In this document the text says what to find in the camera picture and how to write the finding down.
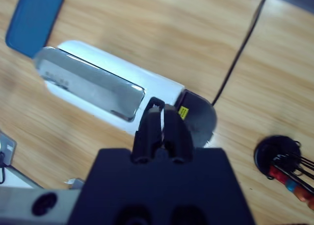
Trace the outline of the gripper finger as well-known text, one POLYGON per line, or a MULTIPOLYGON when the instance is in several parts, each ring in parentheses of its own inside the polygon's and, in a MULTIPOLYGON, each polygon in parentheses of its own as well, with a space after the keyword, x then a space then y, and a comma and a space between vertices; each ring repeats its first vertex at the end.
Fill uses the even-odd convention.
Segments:
POLYGON ((193 159, 192 137, 184 121, 169 104, 164 106, 164 146, 174 162, 190 162, 193 159))
POLYGON ((143 113, 138 131, 134 136, 132 148, 133 162, 149 162, 156 150, 161 147, 161 111, 164 102, 156 97, 152 97, 143 113))

